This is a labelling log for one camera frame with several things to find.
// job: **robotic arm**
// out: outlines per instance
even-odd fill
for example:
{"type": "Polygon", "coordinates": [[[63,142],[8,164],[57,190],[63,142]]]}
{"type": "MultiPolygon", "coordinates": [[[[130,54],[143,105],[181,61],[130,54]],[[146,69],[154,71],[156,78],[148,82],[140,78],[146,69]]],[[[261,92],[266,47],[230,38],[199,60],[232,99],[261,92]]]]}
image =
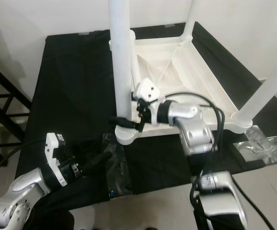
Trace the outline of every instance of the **robotic arm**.
{"type": "Polygon", "coordinates": [[[231,229],[224,228],[226,226],[238,230],[248,229],[246,214],[229,172],[202,176],[197,190],[194,215],[198,230],[231,229]]]}
{"type": "Polygon", "coordinates": [[[45,154],[48,164],[18,177],[0,198],[0,230],[23,229],[38,200],[77,178],[86,176],[112,155],[105,152],[88,162],[67,156],[62,135],[55,133],[47,133],[45,154]]]}

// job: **black chair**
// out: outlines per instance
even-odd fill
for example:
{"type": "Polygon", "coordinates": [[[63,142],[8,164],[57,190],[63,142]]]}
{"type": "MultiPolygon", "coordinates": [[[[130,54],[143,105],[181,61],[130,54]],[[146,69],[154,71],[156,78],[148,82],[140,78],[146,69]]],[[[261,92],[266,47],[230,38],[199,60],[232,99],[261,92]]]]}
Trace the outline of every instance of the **black chair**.
{"type": "MultiPolygon", "coordinates": [[[[0,98],[7,98],[3,108],[0,108],[0,124],[2,124],[5,128],[8,129],[15,137],[17,137],[21,142],[24,140],[24,131],[19,127],[18,124],[14,123],[11,120],[11,117],[19,117],[19,116],[28,116],[29,113],[23,113],[23,114],[9,114],[7,115],[6,112],[12,102],[13,98],[16,98],[18,101],[20,101],[25,107],[28,109],[31,109],[31,102],[15,87],[10,83],[9,80],[4,77],[0,72],[0,85],[3,86],[9,93],[6,94],[0,94],[0,98]]],[[[1,147],[13,147],[18,146],[21,144],[21,142],[18,143],[6,143],[0,144],[1,147]]],[[[3,156],[0,154],[0,162],[2,161],[3,156]]]]}

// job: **plastic wrap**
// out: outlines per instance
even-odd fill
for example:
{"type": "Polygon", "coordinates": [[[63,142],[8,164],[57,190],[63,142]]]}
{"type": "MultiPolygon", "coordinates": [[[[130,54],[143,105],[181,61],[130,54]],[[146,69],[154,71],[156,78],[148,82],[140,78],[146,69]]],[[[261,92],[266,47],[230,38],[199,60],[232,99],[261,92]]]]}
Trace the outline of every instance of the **plastic wrap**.
{"type": "Polygon", "coordinates": [[[103,134],[104,152],[112,153],[106,164],[106,177],[110,198],[132,195],[132,185],[129,176],[124,147],[120,145],[114,134],[103,134]]]}
{"type": "Polygon", "coordinates": [[[277,136],[266,137],[258,126],[245,132],[248,141],[234,143],[245,161],[263,160],[265,164],[277,163],[277,136]]]}

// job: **black fabric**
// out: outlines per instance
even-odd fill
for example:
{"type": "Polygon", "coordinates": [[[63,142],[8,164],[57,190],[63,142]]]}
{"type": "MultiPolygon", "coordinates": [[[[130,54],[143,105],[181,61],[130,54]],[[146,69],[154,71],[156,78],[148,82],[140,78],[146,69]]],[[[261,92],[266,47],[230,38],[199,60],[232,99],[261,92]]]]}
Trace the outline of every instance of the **black fabric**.
{"type": "MultiPolygon", "coordinates": [[[[181,35],[184,24],[134,29],[137,39],[181,35]]],[[[238,108],[260,82],[200,24],[193,44],[238,108]]],[[[63,134],[68,141],[85,142],[103,132],[114,132],[108,123],[115,115],[115,93],[109,31],[89,35],[64,34],[46,39],[41,69],[26,131],[26,140],[63,134]]],[[[277,135],[277,99],[273,98],[254,119],[267,136],[277,135]]],[[[212,156],[209,168],[239,173],[264,167],[262,161],[246,163],[235,147],[244,135],[224,132],[223,162],[212,156]]],[[[135,194],[189,183],[190,169],[177,135],[139,138],[125,146],[135,194]]],[[[22,150],[16,176],[46,164],[44,146],[22,150]]],[[[108,200],[105,171],[79,179],[38,202],[42,211],[71,209],[108,200]]]]}

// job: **white wall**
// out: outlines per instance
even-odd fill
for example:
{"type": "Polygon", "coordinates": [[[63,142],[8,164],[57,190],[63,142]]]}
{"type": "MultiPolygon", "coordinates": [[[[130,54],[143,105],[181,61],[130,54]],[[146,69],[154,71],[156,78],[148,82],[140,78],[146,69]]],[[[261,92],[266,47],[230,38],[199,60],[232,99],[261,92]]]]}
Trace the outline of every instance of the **white wall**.
{"type": "MultiPolygon", "coordinates": [[[[130,0],[131,26],[186,20],[188,0],[130,0]]],[[[108,29],[108,0],[0,0],[0,70],[32,98],[48,35],[108,29]]],[[[197,21],[257,78],[277,66],[277,0],[201,0],[197,21]]]]}

